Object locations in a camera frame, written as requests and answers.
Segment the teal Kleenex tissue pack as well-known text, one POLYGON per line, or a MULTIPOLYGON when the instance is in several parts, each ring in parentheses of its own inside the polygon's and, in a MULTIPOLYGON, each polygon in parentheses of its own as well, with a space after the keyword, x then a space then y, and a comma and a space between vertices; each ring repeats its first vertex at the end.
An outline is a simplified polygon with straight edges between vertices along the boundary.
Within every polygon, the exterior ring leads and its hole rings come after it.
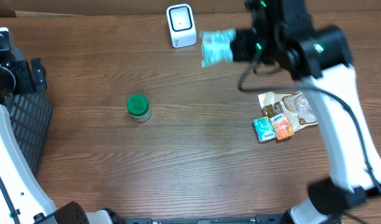
POLYGON ((255 128, 259 142, 271 141, 276 138, 276 132, 267 116, 254 119, 253 127, 255 128))

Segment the orange snack packet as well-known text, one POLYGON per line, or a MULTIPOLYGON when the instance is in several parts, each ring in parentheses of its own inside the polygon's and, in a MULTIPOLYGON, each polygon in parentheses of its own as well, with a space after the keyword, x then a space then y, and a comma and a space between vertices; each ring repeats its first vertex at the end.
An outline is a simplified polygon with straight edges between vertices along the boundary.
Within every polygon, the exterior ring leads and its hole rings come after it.
POLYGON ((294 134, 291 123, 284 113, 272 116, 270 121, 278 140, 286 139, 294 134))

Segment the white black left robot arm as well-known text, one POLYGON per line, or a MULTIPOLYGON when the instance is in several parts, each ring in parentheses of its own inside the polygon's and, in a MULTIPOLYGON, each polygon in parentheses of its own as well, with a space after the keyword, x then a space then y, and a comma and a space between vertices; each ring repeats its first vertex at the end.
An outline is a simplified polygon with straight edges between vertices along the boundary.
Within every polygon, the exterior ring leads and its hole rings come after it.
POLYGON ((1 100, 16 87, 14 74, 0 65, 0 223, 112 223, 105 210, 85 212, 77 202, 57 208, 31 172, 14 137, 1 100))

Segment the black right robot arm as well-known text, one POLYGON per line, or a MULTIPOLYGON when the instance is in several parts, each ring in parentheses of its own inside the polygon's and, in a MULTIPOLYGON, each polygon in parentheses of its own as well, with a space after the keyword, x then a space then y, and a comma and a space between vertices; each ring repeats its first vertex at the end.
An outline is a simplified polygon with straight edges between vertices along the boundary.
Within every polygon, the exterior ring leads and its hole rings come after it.
POLYGON ((231 44, 236 61, 278 64, 295 81, 316 116, 326 146, 330 174, 308 185, 305 201, 275 223, 340 223, 368 199, 381 197, 381 158, 360 105, 356 71, 343 31, 315 29, 304 1, 245 2, 252 28, 231 44))

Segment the teal snack packet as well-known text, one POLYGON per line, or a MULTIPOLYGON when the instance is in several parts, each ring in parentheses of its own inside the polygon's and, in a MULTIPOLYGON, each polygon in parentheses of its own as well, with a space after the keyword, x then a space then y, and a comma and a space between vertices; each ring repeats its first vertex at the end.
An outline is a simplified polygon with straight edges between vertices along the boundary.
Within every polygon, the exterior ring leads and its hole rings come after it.
POLYGON ((232 63, 231 42, 236 38, 235 29, 202 31, 202 67, 211 67, 218 63, 232 63))

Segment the beige Pantree snack bag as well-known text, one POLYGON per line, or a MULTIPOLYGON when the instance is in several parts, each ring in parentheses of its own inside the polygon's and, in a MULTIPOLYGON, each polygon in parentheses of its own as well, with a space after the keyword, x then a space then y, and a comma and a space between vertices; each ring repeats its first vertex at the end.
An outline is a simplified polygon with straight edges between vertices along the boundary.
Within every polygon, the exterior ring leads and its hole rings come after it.
POLYGON ((318 123, 313 109, 301 91, 293 94, 269 91, 259 94, 258 102, 263 116, 272 118, 284 113, 294 132, 318 123))

